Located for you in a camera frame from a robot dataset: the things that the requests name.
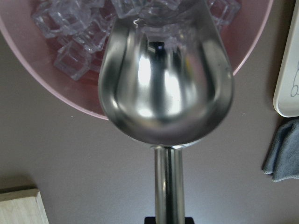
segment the stainless steel scoop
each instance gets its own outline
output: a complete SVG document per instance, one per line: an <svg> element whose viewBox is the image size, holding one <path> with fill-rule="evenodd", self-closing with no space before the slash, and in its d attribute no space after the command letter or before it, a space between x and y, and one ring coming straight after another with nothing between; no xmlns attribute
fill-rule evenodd
<svg viewBox="0 0 299 224"><path fill-rule="evenodd" d="M180 20L195 31L186 45L165 50L164 42L148 42L131 21L118 20L99 78L107 117L155 149L157 224L185 222L181 149L221 122L233 96L231 67L205 1L179 7L190 9Z"/></svg>

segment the scoop handle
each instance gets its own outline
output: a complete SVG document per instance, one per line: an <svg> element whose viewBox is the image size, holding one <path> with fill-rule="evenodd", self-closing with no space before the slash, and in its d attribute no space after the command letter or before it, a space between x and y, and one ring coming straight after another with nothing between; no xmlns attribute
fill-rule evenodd
<svg viewBox="0 0 299 224"><path fill-rule="evenodd" d="M154 149L156 224L185 224L182 150Z"/></svg>

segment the pink bowl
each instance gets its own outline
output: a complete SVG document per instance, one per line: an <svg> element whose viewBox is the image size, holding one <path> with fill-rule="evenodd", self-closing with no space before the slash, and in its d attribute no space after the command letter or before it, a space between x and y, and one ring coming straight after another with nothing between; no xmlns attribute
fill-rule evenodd
<svg viewBox="0 0 299 224"><path fill-rule="evenodd" d="M221 36L234 74L252 52L273 0L244 0L232 24ZM73 81L53 67L56 51L49 48L30 16L37 0L0 1L0 30L10 48L28 72L48 91L70 106L89 115L107 119L98 99L98 74L89 72Z"/></svg>

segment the gray countertop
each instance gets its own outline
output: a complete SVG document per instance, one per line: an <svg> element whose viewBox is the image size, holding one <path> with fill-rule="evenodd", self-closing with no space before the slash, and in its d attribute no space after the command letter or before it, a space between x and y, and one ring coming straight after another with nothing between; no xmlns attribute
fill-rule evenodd
<svg viewBox="0 0 299 224"><path fill-rule="evenodd" d="M293 0L276 0L235 76L225 120L183 151L196 224L298 224L299 180L261 166L282 118L272 105ZM50 224L143 224L154 216L154 152L47 92L0 38L0 192L39 188Z"/></svg>

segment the black base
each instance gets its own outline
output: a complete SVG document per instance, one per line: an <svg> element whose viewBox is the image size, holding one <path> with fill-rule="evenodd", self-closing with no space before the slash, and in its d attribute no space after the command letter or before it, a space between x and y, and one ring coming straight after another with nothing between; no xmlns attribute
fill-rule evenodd
<svg viewBox="0 0 299 224"><path fill-rule="evenodd" d="M155 217L145 217L144 224L156 224ZM185 224L194 224L193 218L186 217Z"/></svg>

